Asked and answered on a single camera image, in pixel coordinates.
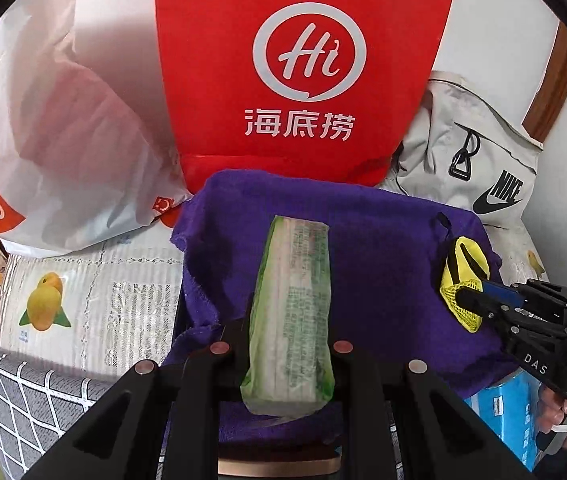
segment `wooden furniture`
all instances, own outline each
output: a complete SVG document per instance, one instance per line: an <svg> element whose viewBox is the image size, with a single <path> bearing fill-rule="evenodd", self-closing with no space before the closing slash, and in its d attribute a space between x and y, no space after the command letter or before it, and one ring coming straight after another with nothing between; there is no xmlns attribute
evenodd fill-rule
<svg viewBox="0 0 567 480"><path fill-rule="evenodd" d="M559 22L541 87L523 120L533 139L544 142L567 98L567 27Z"/></svg>
<svg viewBox="0 0 567 480"><path fill-rule="evenodd" d="M218 474L246 478L305 478L339 471L341 456L323 444L272 450L256 446L219 445Z"/></svg>

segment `mango illustration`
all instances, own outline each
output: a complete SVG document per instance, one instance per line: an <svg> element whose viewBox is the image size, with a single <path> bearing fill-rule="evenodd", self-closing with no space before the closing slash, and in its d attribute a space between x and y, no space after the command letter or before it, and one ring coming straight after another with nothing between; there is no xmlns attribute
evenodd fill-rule
<svg viewBox="0 0 567 480"><path fill-rule="evenodd" d="M528 263L534 270L534 273L537 275L537 279L540 280L546 269L544 269L537 259L537 255L532 251L528 251Z"/></svg>
<svg viewBox="0 0 567 480"><path fill-rule="evenodd" d="M45 276L43 276L39 280L39 284L37 286L41 285L53 286L58 290L59 294L63 295L63 282L56 272L48 272Z"/></svg>
<svg viewBox="0 0 567 480"><path fill-rule="evenodd" d="M40 332L49 329L61 309L61 294L53 286L37 287L28 298L26 312L32 326Z"/></svg>
<svg viewBox="0 0 567 480"><path fill-rule="evenodd" d="M30 294L19 326L31 324L40 332L45 332L53 324L70 328L70 320L61 306L62 294L61 278L56 272L48 272Z"/></svg>

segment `hi logo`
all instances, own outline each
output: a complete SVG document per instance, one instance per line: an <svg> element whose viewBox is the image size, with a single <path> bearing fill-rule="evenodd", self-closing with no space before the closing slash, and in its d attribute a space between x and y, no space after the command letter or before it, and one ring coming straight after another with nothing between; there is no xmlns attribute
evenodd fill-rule
<svg viewBox="0 0 567 480"><path fill-rule="evenodd" d="M521 191L521 186L523 186L521 180L503 170L497 183L490 186L475 200L472 210L478 215L484 215L518 204L521 200L515 200L515 198Z"/></svg>
<svg viewBox="0 0 567 480"><path fill-rule="evenodd" d="M363 72L367 48L345 12L313 2L284 7L261 26L252 45L265 85L293 101L319 102L342 94Z"/></svg>

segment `haidilao logo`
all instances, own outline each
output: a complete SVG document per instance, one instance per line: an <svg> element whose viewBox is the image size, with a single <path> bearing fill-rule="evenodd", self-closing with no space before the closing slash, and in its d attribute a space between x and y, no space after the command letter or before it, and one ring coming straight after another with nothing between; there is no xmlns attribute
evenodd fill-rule
<svg viewBox="0 0 567 480"><path fill-rule="evenodd" d="M252 46L254 68L266 86L308 103L336 97L355 84L366 54L355 20L336 7L313 2L275 12Z"/></svg>

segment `green packaged item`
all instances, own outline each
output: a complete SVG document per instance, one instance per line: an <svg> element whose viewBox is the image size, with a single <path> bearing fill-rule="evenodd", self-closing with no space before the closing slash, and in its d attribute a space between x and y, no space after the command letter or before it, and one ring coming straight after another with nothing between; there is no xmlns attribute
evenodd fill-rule
<svg viewBox="0 0 567 480"><path fill-rule="evenodd" d="M241 384L251 413L300 418L332 398L327 231L320 222L272 221L250 314L250 369Z"/></svg>

